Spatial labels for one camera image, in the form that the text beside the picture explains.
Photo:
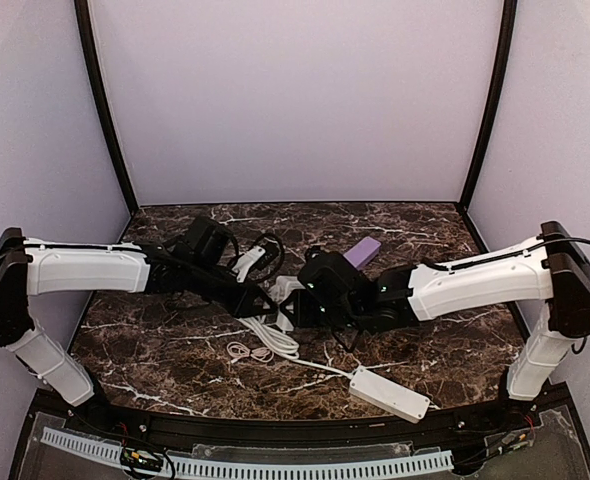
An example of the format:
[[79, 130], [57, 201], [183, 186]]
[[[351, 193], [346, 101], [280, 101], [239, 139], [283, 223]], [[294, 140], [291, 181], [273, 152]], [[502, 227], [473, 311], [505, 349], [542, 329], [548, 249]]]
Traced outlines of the white cube socket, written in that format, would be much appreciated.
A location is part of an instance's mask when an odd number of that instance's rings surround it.
[[[271, 289], [271, 298], [281, 304], [295, 290], [303, 289], [296, 276], [278, 276], [275, 285]], [[287, 316], [279, 312], [276, 317], [277, 327], [284, 333], [290, 333], [294, 330], [294, 325]]]

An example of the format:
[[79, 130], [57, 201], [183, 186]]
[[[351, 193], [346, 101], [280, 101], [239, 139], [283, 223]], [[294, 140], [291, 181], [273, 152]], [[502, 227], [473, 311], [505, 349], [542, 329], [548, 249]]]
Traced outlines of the white plug with cable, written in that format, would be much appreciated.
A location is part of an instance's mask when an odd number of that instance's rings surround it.
[[266, 325], [260, 317], [240, 318], [238, 322], [254, 333], [269, 351], [284, 360], [300, 366], [323, 370], [347, 379], [352, 379], [354, 376], [352, 372], [301, 359], [299, 356], [299, 343], [286, 333]]

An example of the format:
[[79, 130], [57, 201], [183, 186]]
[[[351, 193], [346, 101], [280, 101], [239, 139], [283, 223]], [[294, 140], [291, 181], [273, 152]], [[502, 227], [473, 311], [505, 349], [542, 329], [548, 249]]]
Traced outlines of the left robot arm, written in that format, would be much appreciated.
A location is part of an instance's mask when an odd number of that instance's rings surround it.
[[0, 348], [11, 352], [72, 407], [100, 393], [87, 368], [49, 336], [32, 313], [41, 296], [90, 292], [191, 293], [237, 319], [269, 315], [276, 303], [250, 274], [267, 250], [243, 253], [224, 227], [191, 227], [163, 243], [48, 242], [9, 228], [0, 237]]

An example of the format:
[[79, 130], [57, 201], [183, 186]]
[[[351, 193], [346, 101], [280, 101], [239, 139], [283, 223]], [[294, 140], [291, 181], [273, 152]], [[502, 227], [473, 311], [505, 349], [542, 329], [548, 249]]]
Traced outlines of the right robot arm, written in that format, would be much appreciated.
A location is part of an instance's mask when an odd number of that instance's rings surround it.
[[319, 251], [299, 271], [296, 287], [279, 293], [279, 312], [294, 327], [376, 334], [453, 312], [540, 300], [539, 320], [505, 383], [507, 398], [531, 401], [573, 343], [590, 336], [590, 261], [584, 243], [549, 221], [539, 235], [503, 250], [395, 266], [374, 279], [344, 255]]

